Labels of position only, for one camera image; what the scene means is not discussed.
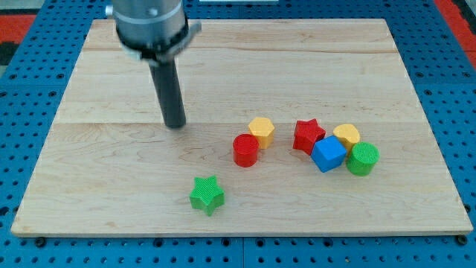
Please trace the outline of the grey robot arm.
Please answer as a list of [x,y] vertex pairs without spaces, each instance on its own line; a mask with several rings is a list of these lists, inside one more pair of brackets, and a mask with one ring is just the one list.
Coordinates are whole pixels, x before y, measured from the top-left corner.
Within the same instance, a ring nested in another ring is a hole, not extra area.
[[128,53],[152,64],[173,61],[202,30],[188,22],[182,0],[112,0],[105,14]]

